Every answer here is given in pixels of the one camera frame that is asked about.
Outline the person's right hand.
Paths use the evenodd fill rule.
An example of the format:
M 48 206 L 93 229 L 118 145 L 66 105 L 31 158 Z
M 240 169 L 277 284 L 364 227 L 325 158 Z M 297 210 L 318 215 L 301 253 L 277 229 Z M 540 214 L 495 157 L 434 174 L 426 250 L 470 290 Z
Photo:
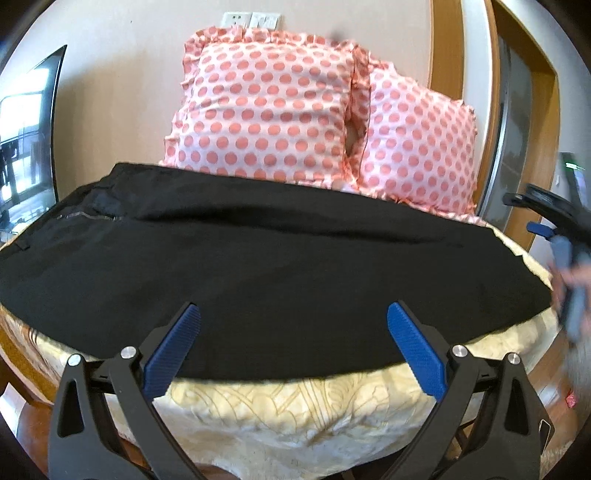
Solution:
M 583 287 L 587 303 L 590 303 L 591 267 L 578 265 L 572 269 L 560 270 L 556 265 L 550 267 L 553 309 L 560 312 L 564 303 L 566 289 Z

